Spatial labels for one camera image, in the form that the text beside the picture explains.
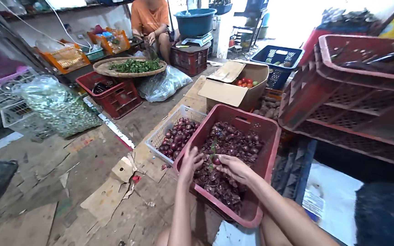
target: hand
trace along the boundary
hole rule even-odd
[[[216,169],[218,171],[227,173],[236,181],[248,185],[250,177],[256,174],[250,167],[244,162],[234,156],[226,154],[218,154],[218,159],[223,165],[218,165]]]
[[[148,35],[148,42],[150,42],[150,45],[152,45],[155,41],[156,41],[156,33],[155,32],[151,32]]]
[[[185,155],[183,156],[182,166],[179,171],[179,183],[183,183],[186,187],[191,185],[193,181],[193,176],[195,170],[201,166],[203,163],[203,153],[198,153],[198,148],[193,147],[192,150],[189,150],[191,145],[188,145],[184,151]]]

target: orange plastic crate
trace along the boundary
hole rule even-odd
[[[115,39],[119,40],[119,43],[113,44],[111,41],[107,41],[106,37],[95,35],[90,31],[88,31],[88,36],[92,43],[101,43],[101,47],[107,51],[108,55],[117,54],[130,49],[129,39],[127,39],[125,31],[108,27],[106,27],[106,31],[112,33]]]
[[[49,64],[55,66],[63,74],[90,64],[88,57],[81,51],[78,44],[51,53],[42,52],[37,47],[34,48]]]

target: blue plastic basin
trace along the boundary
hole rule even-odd
[[[186,11],[177,12],[179,32],[184,37],[203,36],[212,30],[212,18],[216,9],[191,9],[190,15]]]

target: leg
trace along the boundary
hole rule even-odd
[[[162,56],[164,57],[165,62],[168,65],[170,65],[169,53],[171,49],[171,43],[169,41],[168,34],[161,33],[161,35],[159,35],[159,49],[161,51]]]
[[[308,217],[304,209],[299,206],[299,204],[291,199],[286,198],[286,200],[291,206]],[[290,241],[288,241],[281,229],[273,221],[273,219],[266,214],[266,212],[264,212],[264,216],[260,225],[260,237],[261,246],[293,246]]]
[[[167,246],[170,227],[159,233],[155,246]],[[204,246],[204,244],[194,236],[191,238],[191,246]]]

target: green leafy vegetable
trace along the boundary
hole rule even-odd
[[[112,63],[109,66],[109,70],[115,70],[118,73],[145,73],[158,70],[162,67],[159,63],[159,59],[138,61],[135,59],[128,59],[123,63],[116,64]]]

